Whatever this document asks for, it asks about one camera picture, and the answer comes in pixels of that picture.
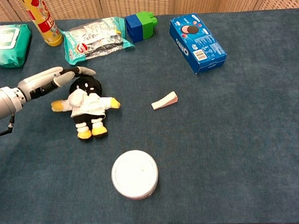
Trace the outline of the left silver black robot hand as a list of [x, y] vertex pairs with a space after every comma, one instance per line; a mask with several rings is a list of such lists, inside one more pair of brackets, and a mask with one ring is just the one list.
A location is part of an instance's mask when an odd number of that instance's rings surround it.
[[87, 67], [53, 67], [23, 79], [17, 87], [25, 96], [26, 102], [29, 102], [62, 87], [74, 78], [94, 75], [96, 71]]

